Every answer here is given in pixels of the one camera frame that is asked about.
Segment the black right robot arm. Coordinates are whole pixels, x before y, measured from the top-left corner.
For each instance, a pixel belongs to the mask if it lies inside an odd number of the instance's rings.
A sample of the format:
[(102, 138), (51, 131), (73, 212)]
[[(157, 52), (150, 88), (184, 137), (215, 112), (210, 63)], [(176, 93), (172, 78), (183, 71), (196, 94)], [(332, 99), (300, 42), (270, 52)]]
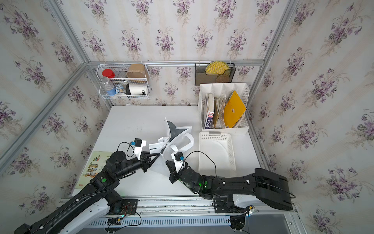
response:
[(174, 162), (167, 161), (171, 183), (180, 181), (192, 193), (211, 200), (233, 195), (254, 196), (271, 208), (293, 210), (291, 193), (286, 177), (274, 172), (256, 168), (255, 172), (240, 177), (215, 177), (201, 175), (190, 166), (177, 172)]

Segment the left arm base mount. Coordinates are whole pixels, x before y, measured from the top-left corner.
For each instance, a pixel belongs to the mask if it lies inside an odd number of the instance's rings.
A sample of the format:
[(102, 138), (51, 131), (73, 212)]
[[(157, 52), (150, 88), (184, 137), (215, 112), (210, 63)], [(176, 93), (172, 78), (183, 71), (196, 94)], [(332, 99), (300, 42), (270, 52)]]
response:
[(110, 193), (105, 197), (109, 211), (107, 215), (134, 215), (138, 205), (138, 199), (129, 199), (119, 194)]

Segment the white insulated delivery bag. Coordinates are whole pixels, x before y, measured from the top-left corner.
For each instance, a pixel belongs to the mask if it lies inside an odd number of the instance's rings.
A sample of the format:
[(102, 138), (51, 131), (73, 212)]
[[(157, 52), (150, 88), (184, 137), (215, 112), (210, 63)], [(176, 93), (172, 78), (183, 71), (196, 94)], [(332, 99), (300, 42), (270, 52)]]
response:
[(163, 176), (170, 174), (166, 162), (174, 163), (171, 154), (173, 152), (182, 152), (190, 150), (194, 146), (194, 137), (192, 136), (192, 126), (177, 127), (174, 123), (165, 120), (166, 135), (158, 139), (157, 143), (149, 145), (152, 154), (159, 153), (160, 157), (152, 166), (152, 171)]

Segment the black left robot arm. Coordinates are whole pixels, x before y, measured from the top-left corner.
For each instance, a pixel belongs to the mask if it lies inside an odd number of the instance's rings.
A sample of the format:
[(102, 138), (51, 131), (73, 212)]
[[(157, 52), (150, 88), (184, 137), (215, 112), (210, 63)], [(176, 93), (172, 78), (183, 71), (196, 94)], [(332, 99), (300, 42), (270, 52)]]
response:
[(16, 234), (58, 234), (94, 203), (102, 200), (107, 208), (121, 206), (122, 197), (115, 191), (121, 179), (141, 169), (146, 172), (160, 157), (159, 153), (141, 152), (140, 159), (127, 159), (126, 153), (116, 151), (106, 160), (102, 171), (74, 197), (45, 218), (32, 225), (19, 226)]

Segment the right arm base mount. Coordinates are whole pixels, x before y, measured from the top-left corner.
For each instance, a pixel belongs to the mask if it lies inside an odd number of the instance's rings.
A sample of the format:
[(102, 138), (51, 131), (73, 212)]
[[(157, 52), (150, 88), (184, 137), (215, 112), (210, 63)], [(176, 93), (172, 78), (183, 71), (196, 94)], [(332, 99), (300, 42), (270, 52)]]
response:
[(244, 214), (252, 211), (255, 207), (249, 205), (245, 208), (241, 208), (234, 204), (233, 196), (213, 198), (212, 206), (216, 214), (223, 213), (238, 213)]

